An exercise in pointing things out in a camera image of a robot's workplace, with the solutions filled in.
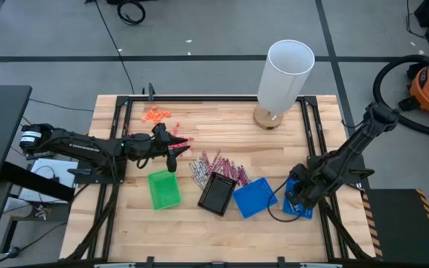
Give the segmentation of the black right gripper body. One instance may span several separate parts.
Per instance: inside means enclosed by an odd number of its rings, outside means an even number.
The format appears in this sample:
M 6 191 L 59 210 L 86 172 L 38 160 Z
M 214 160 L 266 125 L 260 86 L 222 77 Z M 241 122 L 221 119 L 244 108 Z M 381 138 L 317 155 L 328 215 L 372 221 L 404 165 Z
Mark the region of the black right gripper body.
M 296 201 L 304 208 L 313 208 L 322 197 L 325 186 L 319 173 L 304 165 L 296 165 L 291 170 L 290 177 L 296 181 L 293 187 Z

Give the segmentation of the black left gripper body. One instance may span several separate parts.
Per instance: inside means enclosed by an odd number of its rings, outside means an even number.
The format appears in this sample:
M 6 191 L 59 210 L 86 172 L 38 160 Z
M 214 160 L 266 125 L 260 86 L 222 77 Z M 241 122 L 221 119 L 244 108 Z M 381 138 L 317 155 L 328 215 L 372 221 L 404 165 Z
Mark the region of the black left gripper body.
M 147 165 L 149 159 L 165 156 L 168 171 L 175 172 L 177 169 L 176 156 L 169 145 L 169 138 L 174 135 L 166 130 L 166 126 L 163 123 L 156 124 L 152 129 L 152 133 L 152 136 L 136 140 L 133 143 L 135 155 L 131 156 L 130 159 L 136 162 L 138 169 L 142 169 Z

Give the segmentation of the blue plastic basket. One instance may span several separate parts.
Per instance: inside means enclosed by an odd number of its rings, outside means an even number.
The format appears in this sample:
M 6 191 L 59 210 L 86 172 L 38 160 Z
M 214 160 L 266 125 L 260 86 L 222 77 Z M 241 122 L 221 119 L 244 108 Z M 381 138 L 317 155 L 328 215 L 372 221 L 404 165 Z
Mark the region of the blue plastic basket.
M 295 188 L 297 181 L 293 179 L 289 179 L 287 181 L 286 187 L 285 187 L 285 194 L 292 191 Z M 314 210 L 312 208 L 305 208 L 302 204 L 297 203 L 295 205 L 292 205 L 288 198 L 284 198 L 282 211 L 286 214 L 291 214 L 294 216 L 300 216 L 302 218 L 312 220 L 314 216 Z
M 266 178 L 261 177 L 235 190 L 232 197 L 244 219 L 250 218 L 278 203 Z

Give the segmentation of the green plastic basket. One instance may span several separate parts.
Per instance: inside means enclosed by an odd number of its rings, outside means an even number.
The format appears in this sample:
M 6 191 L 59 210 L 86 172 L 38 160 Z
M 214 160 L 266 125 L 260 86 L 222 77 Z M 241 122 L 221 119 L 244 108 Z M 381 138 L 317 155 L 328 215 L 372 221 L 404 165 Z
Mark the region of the green plastic basket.
M 147 176 L 153 209 L 158 211 L 182 201 L 175 173 L 161 170 Z

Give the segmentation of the black plastic basket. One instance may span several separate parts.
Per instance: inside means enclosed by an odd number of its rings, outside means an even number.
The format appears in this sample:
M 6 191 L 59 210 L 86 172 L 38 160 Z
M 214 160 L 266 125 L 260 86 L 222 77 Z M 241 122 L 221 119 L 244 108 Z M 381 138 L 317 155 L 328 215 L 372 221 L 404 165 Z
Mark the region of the black plastic basket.
M 234 179 L 216 172 L 211 173 L 197 205 L 223 217 L 236 185 Z

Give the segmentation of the white paper sheet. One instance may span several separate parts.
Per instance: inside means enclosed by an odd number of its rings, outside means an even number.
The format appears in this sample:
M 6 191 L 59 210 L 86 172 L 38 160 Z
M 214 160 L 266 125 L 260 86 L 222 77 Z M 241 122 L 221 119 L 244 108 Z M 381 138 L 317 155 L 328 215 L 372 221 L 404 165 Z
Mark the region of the white paper sheet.
M 58 178 L 60 184 L 74 189 L 74 174 L 69 173 L 68 169 L 75 169 L 76 167 L 77 162 L 38 159 L 32 165 L 31 172 L 46 179 Z M 66 203 L 61 199 L 40 194 L 27 188 L 21 190 L 19 198 L 28 202 Z

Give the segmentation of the black yellow-striped floor platform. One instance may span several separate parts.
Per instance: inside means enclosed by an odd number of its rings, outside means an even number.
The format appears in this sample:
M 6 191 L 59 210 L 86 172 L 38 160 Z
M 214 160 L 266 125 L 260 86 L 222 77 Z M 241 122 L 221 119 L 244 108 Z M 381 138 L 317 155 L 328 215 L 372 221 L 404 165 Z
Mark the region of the black yellow-striped floor platform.
M 362 194 L 376 257 L 429 267 L 429 203 L 420 189 L 370 189 Z

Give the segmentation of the white shade wooden table lamp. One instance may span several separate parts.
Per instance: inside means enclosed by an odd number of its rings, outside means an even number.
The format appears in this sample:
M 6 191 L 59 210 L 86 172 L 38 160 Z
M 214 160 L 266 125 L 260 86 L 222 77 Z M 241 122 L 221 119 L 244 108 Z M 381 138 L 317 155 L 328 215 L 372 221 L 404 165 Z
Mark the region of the white shade wooden table lamp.
M 267 52 L 253 112 L 255 124 L 273 130 L 294 105 L 315 63 L 313 51 L 303 42 L 283 39 Z

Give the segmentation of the black beam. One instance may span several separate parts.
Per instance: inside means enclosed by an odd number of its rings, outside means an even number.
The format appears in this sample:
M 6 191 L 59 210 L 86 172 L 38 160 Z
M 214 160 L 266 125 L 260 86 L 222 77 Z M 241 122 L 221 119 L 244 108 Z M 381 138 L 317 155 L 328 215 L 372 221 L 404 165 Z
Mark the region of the black beam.
M 72 200 L 75 192 L 73 188 L 46 179 L 9 162 L 4 162 L 1 166 L 0 181 L 11 182 L 23 188 L 67 202 Z

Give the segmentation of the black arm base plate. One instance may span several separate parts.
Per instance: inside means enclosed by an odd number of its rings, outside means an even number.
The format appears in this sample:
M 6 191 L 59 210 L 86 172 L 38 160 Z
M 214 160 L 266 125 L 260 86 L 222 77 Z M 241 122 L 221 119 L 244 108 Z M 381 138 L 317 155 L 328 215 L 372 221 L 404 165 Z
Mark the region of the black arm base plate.
M 315 168 L 320 164 L 322 156 L 309 156 L 307 164 L 309 168 Z M 346 184 L 358 184 L 369 176 L 373 175 L 375 171 L 370 168 L 366 168 L 363 160 L 363 156 L 358 156 L 350 165 L 350 171 L 346 176 Z
M 77 184 L 121 184 L 125 180 L 125 159 L 113 161 L 106 153 L 69 157 L 77 160 L 77 167 L 69 170 Z

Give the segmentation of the black aluminium table frame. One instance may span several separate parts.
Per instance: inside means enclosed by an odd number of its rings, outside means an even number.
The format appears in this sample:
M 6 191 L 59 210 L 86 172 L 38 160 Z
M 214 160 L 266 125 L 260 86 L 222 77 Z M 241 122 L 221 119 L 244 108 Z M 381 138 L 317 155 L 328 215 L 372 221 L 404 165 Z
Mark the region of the black aluminium table frame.
M 282 199 L 281 188 L 290 169 L 312 153 L 338 148 L 346 133 L 340 108 L 333 95 L 317 97 L 317 107 L 296 103 L 275 130 L 263 130 L 252 119 L 257 100 L 252 95 L 158 95 L 153 102 L 140 95 L 132 109 L 121 107 L 115 133 L 124 125 L 132 133 L 150 131 L 141 121 L 153 106 L 171 112 L 167 128 L 190 142 L 178 160 L 177 179 L 182 201 L 154 210 L 147 176 L 165 168 L 157 159 L 140 170 L 127 165 L 126 179 L 118 190 L 115 215 L 102 227 L 95 242 L 95 255 L 110 261 L 144 262 L 289 262 L 326 261 L 329 257 L 351 257 L 334 227 L 319 213 L 312 220 L 292 221 L 274 205 L 244 219 L 234 202 L 223 217 L 197 205 L 201 190 L 189 167 L 205 151 L 212 158 L 227 158 L 244 166 L 250 179 L 267 179 Z

